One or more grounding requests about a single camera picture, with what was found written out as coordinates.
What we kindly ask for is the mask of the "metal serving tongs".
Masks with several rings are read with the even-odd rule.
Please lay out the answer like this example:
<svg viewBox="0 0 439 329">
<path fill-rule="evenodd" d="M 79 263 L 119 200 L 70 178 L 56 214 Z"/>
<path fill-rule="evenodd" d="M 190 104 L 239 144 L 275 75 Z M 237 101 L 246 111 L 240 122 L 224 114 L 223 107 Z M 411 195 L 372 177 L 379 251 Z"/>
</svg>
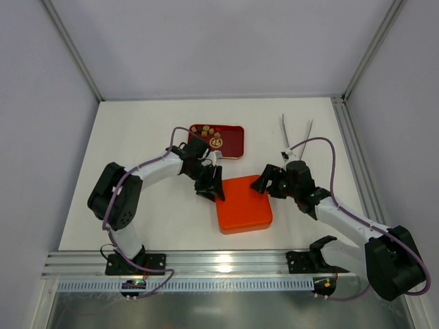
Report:
<svg viewBox="0 0 439 329">
<path fill-rule="evenodd" d="M 289 124 L 289 119 L 287 118 L 286 113 L 284 112 L 281 115 L 281 134 L 285 144 L 285 149 L 289 147 L 294 152 L 297 157 L 295 160 L 302 160 L 307 140 L 311 137 L 313 122 L 313 119 L 308 120 L 306 130 L 302 128 L 295 130 L 294 127 Z M 284 163 L 287 164 L 291 161 L 293 160 L 287 160 L 284 161 Z"/>
</svg>

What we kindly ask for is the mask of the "orange box lid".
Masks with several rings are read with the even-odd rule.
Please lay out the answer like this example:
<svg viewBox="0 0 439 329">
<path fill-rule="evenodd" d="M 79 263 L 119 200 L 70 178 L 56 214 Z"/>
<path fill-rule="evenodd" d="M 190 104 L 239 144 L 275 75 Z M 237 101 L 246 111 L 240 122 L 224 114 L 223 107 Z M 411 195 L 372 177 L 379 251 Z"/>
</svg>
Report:
<svg viewBox="0 0 439 329">
<path fill-rule="evenodd" d="M 268 194 L 250 188 L 259 178 L 248 175 L 222 182 L 225 200 L 216 199 L 217 221 L 222 234 L 268 229 L 273 220 Z"/>
</svg>

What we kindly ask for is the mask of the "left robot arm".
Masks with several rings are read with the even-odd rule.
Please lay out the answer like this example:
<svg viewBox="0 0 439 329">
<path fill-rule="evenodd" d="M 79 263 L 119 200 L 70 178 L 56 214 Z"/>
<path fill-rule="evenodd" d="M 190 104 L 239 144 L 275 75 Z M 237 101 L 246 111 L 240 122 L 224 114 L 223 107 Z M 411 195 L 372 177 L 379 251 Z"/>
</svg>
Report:
<svg viewBox="0 0 439 329">
<path fill-rule="evenodd" d="M 166 272 L 166 256 L 149 254 L 132 223 L 141 193 L 167 178 L 185 175 L 194 182 L 196 195 L 216 202 L 225 199 L 219 152 L 193 137 L 188 143 L 170 145 L 158 157 L 125 167 L 111 162 L 102 171 L 87 206 L 102 221 L 114 252 L 106 258 L 107 276 L 153 275 Z"/>
</svg>

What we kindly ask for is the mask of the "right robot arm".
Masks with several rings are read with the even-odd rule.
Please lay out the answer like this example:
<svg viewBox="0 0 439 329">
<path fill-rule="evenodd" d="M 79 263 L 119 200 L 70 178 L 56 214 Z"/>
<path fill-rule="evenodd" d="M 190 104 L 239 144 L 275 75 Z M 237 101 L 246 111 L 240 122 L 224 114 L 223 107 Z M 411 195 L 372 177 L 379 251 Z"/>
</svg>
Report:
<svg viewBox="0 0 439 329">
<path fill-rule="evenodd" d="M 352 241 L 347 245 L 335 236 L 314 241 L 309 258 L 317 270 L 333 265 L 352 272 L 387 301 L 431 282 L 407 229 L 389 228 L 344 208 L 330 191 L 316 186 L 305 162 L 295 160 L 284 167 L 269 164 L 250 187 L 277 199 L 291 197 L 301 212 Z"/>
</svg>

